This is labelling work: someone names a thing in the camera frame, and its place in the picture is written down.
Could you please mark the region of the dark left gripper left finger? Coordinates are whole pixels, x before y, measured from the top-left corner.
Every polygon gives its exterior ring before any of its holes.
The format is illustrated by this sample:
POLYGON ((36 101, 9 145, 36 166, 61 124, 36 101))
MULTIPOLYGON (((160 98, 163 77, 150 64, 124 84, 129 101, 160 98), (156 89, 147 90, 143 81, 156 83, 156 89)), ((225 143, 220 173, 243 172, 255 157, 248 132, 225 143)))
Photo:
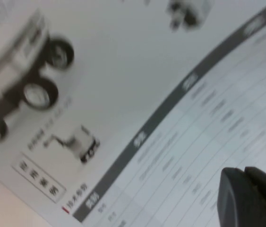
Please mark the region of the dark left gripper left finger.
POLYGON ((266 227, 266 203, 238 168, 221 171, 217 212, 222 227, 266 227))

